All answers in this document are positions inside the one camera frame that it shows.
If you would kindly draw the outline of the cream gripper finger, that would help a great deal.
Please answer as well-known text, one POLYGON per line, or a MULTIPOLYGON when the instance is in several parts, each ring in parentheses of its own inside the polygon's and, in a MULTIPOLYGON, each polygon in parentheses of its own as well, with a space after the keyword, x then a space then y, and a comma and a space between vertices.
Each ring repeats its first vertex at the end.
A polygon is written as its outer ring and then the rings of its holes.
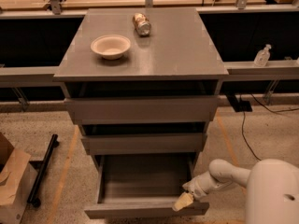
POLYGON ((183 192, 173 204, 172 209, 179 211, 193 203, 193 196, 189 192, 183 192))

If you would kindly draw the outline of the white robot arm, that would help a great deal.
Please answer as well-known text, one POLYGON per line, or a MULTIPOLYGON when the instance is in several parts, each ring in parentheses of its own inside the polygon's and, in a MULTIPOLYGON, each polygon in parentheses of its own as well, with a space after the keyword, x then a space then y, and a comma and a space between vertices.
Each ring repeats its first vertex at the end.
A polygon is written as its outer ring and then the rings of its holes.
POLYGON ((246 224, 299 224, 299 168, 281 160, 258 161, 251 169, 214 160, 208 170, 183 185, 173 205, 179 211, 209 193, 237 184, 247 191, 246 224))

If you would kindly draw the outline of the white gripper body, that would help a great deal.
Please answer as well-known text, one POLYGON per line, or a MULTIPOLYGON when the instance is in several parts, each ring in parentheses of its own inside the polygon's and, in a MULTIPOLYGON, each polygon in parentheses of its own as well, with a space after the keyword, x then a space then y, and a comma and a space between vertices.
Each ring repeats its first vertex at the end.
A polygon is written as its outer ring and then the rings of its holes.
POLYGON ((206 179, 203 175, 198 175, 192 180, 183 184, 182 187, 185 191, 190 193, 196 201, 207 196, 207 192, 204 190, 206 179))

